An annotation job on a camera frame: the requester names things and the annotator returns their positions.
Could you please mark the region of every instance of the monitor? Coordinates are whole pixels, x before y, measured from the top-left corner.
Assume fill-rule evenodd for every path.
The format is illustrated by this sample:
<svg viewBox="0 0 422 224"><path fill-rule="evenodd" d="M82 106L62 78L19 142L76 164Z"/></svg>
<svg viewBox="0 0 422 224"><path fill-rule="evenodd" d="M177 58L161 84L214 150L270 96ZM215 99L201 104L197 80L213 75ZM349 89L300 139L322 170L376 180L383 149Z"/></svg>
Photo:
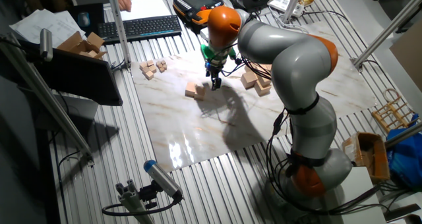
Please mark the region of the monitor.
<svg viewBox="0 0 422 224"><path fill-rule="evenodd" d="M40 45L19 40L27 51L40 54ZM54 90L82 96L100 105L122 105L108 62L53 49L50 62L34 62L47 85Z"/></svg>

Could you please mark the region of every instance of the black keyboard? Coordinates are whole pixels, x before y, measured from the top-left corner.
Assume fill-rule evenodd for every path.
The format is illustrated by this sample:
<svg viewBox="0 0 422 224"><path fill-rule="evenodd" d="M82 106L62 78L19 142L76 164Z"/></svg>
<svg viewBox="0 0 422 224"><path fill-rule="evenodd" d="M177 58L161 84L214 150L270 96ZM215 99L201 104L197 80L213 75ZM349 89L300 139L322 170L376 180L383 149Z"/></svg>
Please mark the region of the black keyboard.
<svg viewBox="0 0 422 224"><path fill-rule="evenodd" d="M123 21L128 41L147 40L181 34L177 16L155 16ZM105 43L120 42L114 22L98 24L98 33Z"/></svg>

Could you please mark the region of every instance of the white paper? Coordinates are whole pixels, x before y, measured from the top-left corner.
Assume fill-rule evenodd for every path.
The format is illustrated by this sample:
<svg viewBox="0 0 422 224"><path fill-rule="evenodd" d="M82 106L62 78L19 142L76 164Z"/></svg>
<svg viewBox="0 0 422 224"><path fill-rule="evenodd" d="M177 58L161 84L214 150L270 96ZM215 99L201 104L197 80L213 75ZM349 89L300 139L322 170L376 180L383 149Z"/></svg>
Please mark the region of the white paper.
<svg viewBox="0 0 422 224"><path fill-rule="evenodd" d="M75 26L76 23L69 24L65 18L64 14L57 17L48 10L37 10L10 27L31 43L40 43L40 32L45 28L51 32L53 47L57 47L76 31L85 35L83 30Z"/></svg>
<svg viewBox="0 0 422 224"><path fill-rule="evenodd" d="M122 20L153 16L169 16L170 11L162 0L132 0L131 12L121 11Z"/></svg>
<svg viewBox="0 0 422 224"><path fill-rule="evenodd" d="M54 15L63 22L66 22L69 24L69 26L73 27L74 29L77 29L80 32L80 35L82 36L82 39L86 40L85 31L81 30L78 23L74 20L72 15L68 11L62 11L60 13L54 13Z"/></svg>

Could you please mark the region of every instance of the black cable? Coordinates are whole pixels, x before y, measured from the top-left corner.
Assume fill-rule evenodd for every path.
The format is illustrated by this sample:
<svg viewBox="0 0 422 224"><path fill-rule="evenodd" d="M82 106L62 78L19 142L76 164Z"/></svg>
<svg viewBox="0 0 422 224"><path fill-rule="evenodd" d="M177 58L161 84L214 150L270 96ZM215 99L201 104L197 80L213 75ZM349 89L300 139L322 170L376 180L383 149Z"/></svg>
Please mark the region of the black cable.
<svg viewBox="0 0 422 224"><path fill-rule="evenodd" d="M223 74L223 76L225 76L225 77L228 77L228 76L230 76L233 72L235 72L235 71L237 71L237 70L239 70L239 69L241 69L243 66L245 66L245 64L241 64L241 65L237 65L231 72L228 72L228 71L224 71L224 70L222 70L222 74Z"/></svg>
<svg viewBox="0 0 422 224"><path fill-rule="evenodd" d="M58 157L57 155L57 146L55 143L55 136L59 133L60 129L54 134L52 135L53 137L51 138L50 142L53 140L53 146L54 146L54 153L55 156ZM65 210L65 219L66 219L66 223L69 224L69 221L67 220L67 209L66 209L66 201L65 201L65 193L63 191L63 185L62 185L62 180L61 180L61 173L60 173L60 169L59 169L59 164L57 162L57 159L55 160L56 162L56 166L57 166L57 176L59 177L59 186L60 186L60 195L61 195L61 200L63 202L63 209Z"/></svg>
<svg viewBox="0 0 422 224"><path fill-rule="evenodd" d="M110 67L110 69L111 70L114 70L114 69L117 69L117 68L119 68L120 66L123 66L125 64L125 60L123 60L121 63L119 63L118 65L115 65L115 66L111 66Z"/></svg>
<svg viewBox="0 0 422 224"><path fill-rule="evenodd" d="M388 207L387 207L387 212L386 212L386 214L389 214L390 212L391 212L391 210L390 210L390 208L391 208L391 205L393 205L393 203L401 196L401 195L403 195L403 194L405 194L407 192L407 190L405 190L405 191L403 191L403 192L401 192L401 193L399 193L399 194L397 194L397 196L396 197L394 197L393 198L393 200L390 202L390 204L388 205Z"/></svg>
<svg viewBox="0 0 422 224"><path fill-rule="evenodd" d="M365 60L365 61L363 61L364 63L365 62L370 62L370 63L374 63L374 64L376 64L376 65L378 65L378 66L380 66L381 67L381 65L379 65L379 63L378 62L376 62L375 60L370 60L370 59L367 59L367 60Z"/></svg>
<svg viewBox="0 0 422 224"><path fill-rule="evenodd" d="M262 69L262 70L258 70L254 68L254 66L251 65L251 62L248 59L246 59L244 56L242 56L241 59L243 63L246 65L246 67L249 67L249 69L253 71L256 75L271 80L271 74L268 71L268 69L264 69L264 67L262 67L259 63L255 63L258 67Z"/></svg>
<svg viewBox="0 0 422 224"><path fill-rule="evenodd" d="M50 138L50 140L48 141L48 143L47 144L50 144L51 143L51 141L53 141L53 139L59 134L59 132L61 131L61 128L59 128L59 130L55 133L55 134L53 134L53 133L51 133L51 134L53 134L52 135L52 137Z"/></svg>
<svg viewBox="0 0 422 224"><path fill-rule="evenodd" d="M336 208L333 208L331 210L313 210L311 208L302 206L301 204L297 203L296 201L293 201L293 199L291 199L284 191L283 188L281 186L281 184L278 182L279 181L279 177L280 177L280 172L281 170L288 164L285 163L283 164L282 168L278 171L278 176L276 176L276 169L273 167L272 165L272 161L271 161L271 157L272 157L272 141L274 139L274 136L278 133L278 131L280 130L279 128L283 125L283 123L286 121L288 116L286 116L283 119L283 115L280 114L279 117L276 119L276 122L274 123L274 131L273 134L271 136L271 138L269 139L268 143L267 143L267 147L266 147L266 166L267 166L267 171L268 171L268 176L271 179L271 176L274 178L275 182L270 182L270 184L272 185L272 188L276 191L276 193L281 196L285 201L289 202L291 205L293 205L295 208L301 210L301 211L305 211L307 213L312 213L315 215L343 215L343 214L347 214L347 213L351 213L353 211L359 211L362 210L364 208L371 208L371 207L375 207L375 206L382 206L384 208L386 208L388 210L388 207L382 205L382 204L369 204L369 205L363 205L361 207L358 208L354 208L351 209L353 207L355 207L356 205L359 205L359 203L363 202L364 200L366 200L367 198L371 197L372 195L374 195L376 192L378 192L381 188L383 187L390 187L392 188L393 185L392 184L385 184L385 183L380 183L374 187L372 187L370 190L364 192L362 195L360 195L359 197L346 202Z"/></svg>
<svg viewBox="0 0 422 224"><path fill-rule="evenodd" d="M335 12L335 11L315 11L315 12L303 12L303 14L302 15L306 15L306 14L317 14L317 13L332 13L332 14L336 14L337 16L340 16L340 17L342 17L344 20L346 20L346 21L348 21L349 22L349 20L343 15L343 14L340 14L340 13L337 13L337 12Z"/></svg>
<svg viewBox="0 0 422 224"><path fill-rule="evenodd" d="M108 209L111 208L117 208L117 207L123 207L123 204L113 204L107 207L104 207L101 209L101 212L105 215L110 215L110 216L114 216L114 217L128 217L128 216L134 216L134 215L148 215L148 214L154 214L154 213L159 213L161 211L165 211L170 209L171 207L173 207L174 205L178 204L180 200L174 200L170 205L164 207L164 208L158 208L156 210L150 210L150 211L135 211L135 212L112 212L112 211L107 211Z"/></svg>
<svg viewBox="0 0 422 224"><path fill-rule="evenodd" d="M80 151L76 151L76 152L73 152L73 153L71 153L71 154L69 154L69 155L66 155L60 162L59 162L59 165L58 165L58 167L60 167L60 165L61 165L61 163L62 162L64 162L64 160L66 159L66 158L68 158L68 157L70 157L71 155L75 155L75 154L77 154L78 152L80 152Z"/></svg>
<svg viewBox="0 0 422 224"><path fill-rule="evenodd" d="M208 60L209 63L211 63L211 61L213 61L219 54L223 53L226 49L229 49L230 47L233 47L237 45L237 43L234 43L232 45L229 45L227 47L224 47L222 50L220 50L217 54L215 54L211 59Z"/></svg>
<svg viewBox="0 0 422 224"><path fill-rule="evenodd" d="M373 207L383 207L383 208L386 208L388 212L390 211L388 209L388 207L385 206L384 204L365 204L365 205L362 205L361 207L358 207L358 208L355 208L355 209L352 209L352 210L349 210L349 211L345 211L345 212L337 214L337 215L350 214L352 212L359 211L359 210L362 210L364 208L373 208Z"/></svg>
<svg viewBox="0 0 422 224"><path fill-rule="evenodd" d="M57 93L60 95L60 97L63 100L63 102L65 102L66 110L67 110L67 115L69 115L69 106L67 105L67 102L66 102L65 98L63 97L63 95L61 94L60 91L57 91Z"/></svg>

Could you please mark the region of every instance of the white marble mat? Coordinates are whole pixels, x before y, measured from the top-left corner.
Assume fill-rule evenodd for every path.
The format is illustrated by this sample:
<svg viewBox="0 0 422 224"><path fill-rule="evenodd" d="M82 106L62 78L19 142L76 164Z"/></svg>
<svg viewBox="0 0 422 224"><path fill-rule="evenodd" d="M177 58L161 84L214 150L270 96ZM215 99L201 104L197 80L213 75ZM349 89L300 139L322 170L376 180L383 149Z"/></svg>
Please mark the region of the white marble mat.
<svg viewBox="0 0 422 224"><path fill-rule="evenodd" d="M331 40L338 47L336 69L317 86L318 93L333 104L337 117L374 106L374 95L327 23L305 27L310 34ZM163 60L168 69L157 72L150 81L140 69L132 68L154 153L163 169L180 169L269 139L274 119L283 109L273 88L261 98L254 88L245 90L240 82L245 71L240 69L223 78L223 87L212 92L199 51ZM228 60L225 70L234 66ZM204 101L185 97L187 82L208 86ZM283 126L279 134L286 133L286 129Z"/></svg>

